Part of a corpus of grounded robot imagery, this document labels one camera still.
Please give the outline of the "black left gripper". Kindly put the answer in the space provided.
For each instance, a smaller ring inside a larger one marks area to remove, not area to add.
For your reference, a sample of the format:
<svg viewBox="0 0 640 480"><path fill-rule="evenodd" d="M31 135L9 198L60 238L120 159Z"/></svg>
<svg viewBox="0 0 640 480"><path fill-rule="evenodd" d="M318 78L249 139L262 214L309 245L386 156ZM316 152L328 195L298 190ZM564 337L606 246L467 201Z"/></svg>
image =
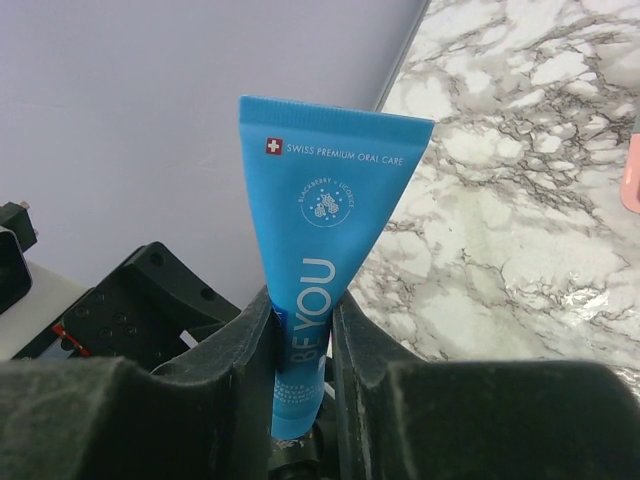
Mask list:
<svg viewBox="0 0 640 480"><path fill-rule="evenodd" d="M153 242L136 249L12 358L170 360L239 313L163 243Z"/></svg>

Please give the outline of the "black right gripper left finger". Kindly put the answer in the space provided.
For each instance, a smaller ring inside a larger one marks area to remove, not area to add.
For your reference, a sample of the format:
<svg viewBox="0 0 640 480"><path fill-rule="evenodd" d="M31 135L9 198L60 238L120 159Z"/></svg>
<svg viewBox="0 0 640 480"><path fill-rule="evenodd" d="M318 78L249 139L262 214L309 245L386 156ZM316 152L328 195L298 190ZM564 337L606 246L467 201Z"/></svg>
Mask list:
<svg viewBox="0 0 640 480"><path fill-rule="evenodd" d="M146 372L122 358L1 366L5 479L264 479L275 322L265 292Z"/></svg>

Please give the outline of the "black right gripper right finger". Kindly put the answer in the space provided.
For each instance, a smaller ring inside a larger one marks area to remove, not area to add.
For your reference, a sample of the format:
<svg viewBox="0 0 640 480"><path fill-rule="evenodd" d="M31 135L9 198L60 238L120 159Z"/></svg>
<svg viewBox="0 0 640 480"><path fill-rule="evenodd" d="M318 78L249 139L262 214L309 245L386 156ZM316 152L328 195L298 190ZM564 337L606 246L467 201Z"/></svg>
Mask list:
<svg viewBox="0 0 640 480"><path fill-rule="evenodd" d="M428 362L350 295L333 312L345 479L635 479L639 403L584 361Z"/></svg>

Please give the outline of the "blue toothpaste tube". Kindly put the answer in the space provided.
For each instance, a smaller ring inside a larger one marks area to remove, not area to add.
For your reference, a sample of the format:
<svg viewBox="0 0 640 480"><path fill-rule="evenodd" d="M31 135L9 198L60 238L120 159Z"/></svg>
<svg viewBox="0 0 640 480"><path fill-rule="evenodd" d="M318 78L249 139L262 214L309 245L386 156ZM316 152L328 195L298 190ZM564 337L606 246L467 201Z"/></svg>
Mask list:
<svg viewBox="0 0 640 480"><path fill-rule="evenodd" d="M324 396L332 314L431 139L430 119L244 95L248 201L279 327L271 434L303 436Z"/></svg>

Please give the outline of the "pink plastic basket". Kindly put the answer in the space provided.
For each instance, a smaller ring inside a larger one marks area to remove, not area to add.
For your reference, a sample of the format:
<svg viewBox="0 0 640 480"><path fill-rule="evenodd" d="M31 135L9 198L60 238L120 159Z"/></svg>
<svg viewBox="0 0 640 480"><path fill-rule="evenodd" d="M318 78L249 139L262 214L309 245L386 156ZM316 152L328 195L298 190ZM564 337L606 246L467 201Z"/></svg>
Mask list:
<svg viewBox="0 0 640 480"><path fill-rule="evenodd" d="M623 206L636 214L640 213L640 134L631 135L624 174L620 186Z"/></svg>

